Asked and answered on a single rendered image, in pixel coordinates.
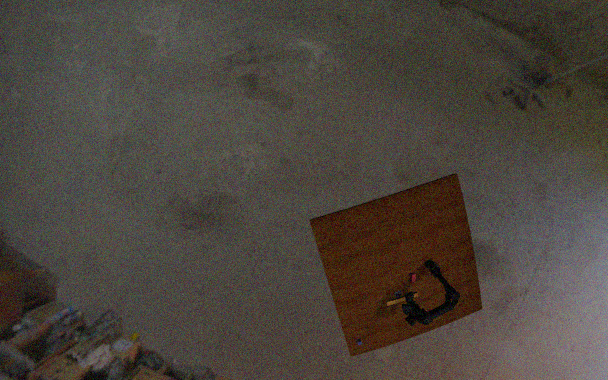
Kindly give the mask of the tan bar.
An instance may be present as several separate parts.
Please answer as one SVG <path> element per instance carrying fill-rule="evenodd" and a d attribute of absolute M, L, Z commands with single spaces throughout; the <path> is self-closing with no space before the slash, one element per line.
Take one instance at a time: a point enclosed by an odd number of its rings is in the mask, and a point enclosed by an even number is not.
<path fill-rule="evenodd" d="M 417 291 L 414 292 L 413 296 L 414 297 L 418 296 L 418 292 Z M 386 304 L 389 306 L 389 305 L 396 304 L 396 303 L 399 303 L 399 302 L 402 302 L 402 301 L 406 301 L 406 299 L 405 299 L 404 296 L 401 296 L 401 297 L 394 298 L 394 299 L 391 299 L 389 301 L 386 301 Z"/>

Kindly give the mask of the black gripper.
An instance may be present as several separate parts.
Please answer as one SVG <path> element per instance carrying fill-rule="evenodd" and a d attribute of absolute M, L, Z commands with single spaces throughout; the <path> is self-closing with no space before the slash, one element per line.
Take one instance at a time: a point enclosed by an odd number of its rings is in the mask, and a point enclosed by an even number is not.
<path fill-rule="evenodd" d="M 412 310 L 412 312 L 411 312 L 411 311 L 409 311 L 409 313 L 408 313 L 409 315 L 410 315 L 411 313 L 412 313 L 412 314 L 414 314 L 414 313 L 413 313 L 413 308 L 415 308 L 415 307 L 419 306 L 419 305 L 418 305 L 418 304 L 415 302 L 415 300 L 413 301 L 413 298 L 414 298 L 414 296 L 413 296 L 413 295 L 414 295 L 414 293 L 412 293 L 412 292 L 408 292 L 408 293 L 406 293 L 406 294 L 405 294 L 405 296 L 404 296 L 404 297 L 405 297 L 405 299 L 406 299 L 406 303 L 407 303 L 407 304 L 411 303 L 411 305 L 412 305 L 412 306 L 411 306 L 411 310 Z"/>

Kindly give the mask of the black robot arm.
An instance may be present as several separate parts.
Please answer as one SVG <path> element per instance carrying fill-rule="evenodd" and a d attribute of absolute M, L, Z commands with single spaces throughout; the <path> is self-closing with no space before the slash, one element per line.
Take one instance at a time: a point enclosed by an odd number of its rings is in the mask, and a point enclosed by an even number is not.
<path fill-rule="evenodd" d="M 424 310 L 424 308 L 421 310 L 421 308 L 419 308 L 419 306 L 413 308 L 413 313 L 414 314 L 410 314 L 407 318 L 405 318 L 405 320 L 410 323 L 409 325 L 413 326 L 416 322 L 419 323 L 423 323 L 425 325 L 429 325 L 431 322 L 433 322 L 434 318 L 437 318 L 438 316 L 441 316 L 442 314 L 445 314 L 448 311 L 452 311 L 455 307 L 455 305 L 458 303 L 458 300 L 460 298 L 460 294 L 458 294 L 458 292 L 456 292 L 456 290 L 451 287 L 451 285 L 449 285 L 449 283 L 445 280 L 444 276 L 442 276 L 441 273 L 441 269 L 439 267 L 439 265 L 437 265 L 437 263 L 435 263 L 434 261 L 432 261 L 431 259 L 428 259 L 425 262 L 425 266 L 426 268 L 429 268 L 429 271 L 431 274 L 433 274 L 433 276 L 435 278 L 438 277 L 438 279 L 440 280 L 440 282 L 442 282 L 442 285 L 444 285 L 445 287 L 445 303 L 434 308 L 433 310 L 427 311 Z M 451 298 L 453 299 L 453 301 L 451 302 Z M 403 313 L 405 315 L 408 315 L 409 311 L 412 312 L 411 310 L 411 303 L 409 304 L 402 304 L 402 310 Z"/>

